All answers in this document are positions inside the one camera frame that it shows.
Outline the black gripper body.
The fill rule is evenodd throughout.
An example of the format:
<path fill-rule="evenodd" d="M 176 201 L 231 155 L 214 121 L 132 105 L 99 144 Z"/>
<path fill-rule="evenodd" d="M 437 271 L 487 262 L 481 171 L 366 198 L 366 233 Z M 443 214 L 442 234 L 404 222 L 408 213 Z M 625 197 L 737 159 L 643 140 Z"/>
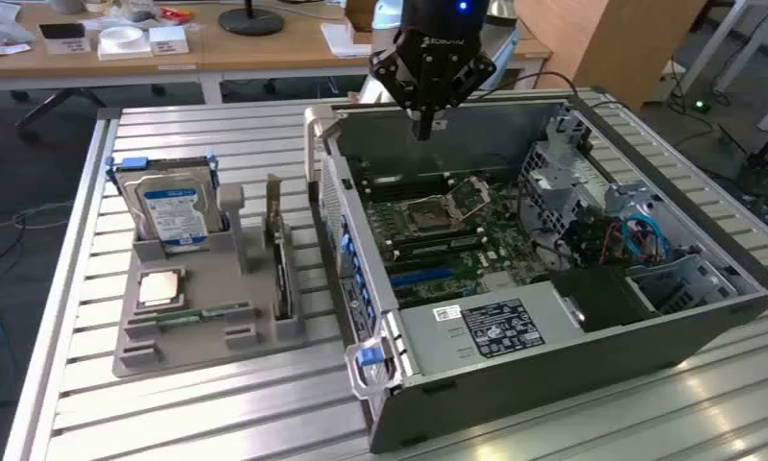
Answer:
<path fill-rule="evenodd" d="M 486 1 L 406 1 L 395 49 L 419 85 L 423 110 L 423 64 L 427 55 L 459 55 L 467 61 L 485 53 L 482 30 Z"/>

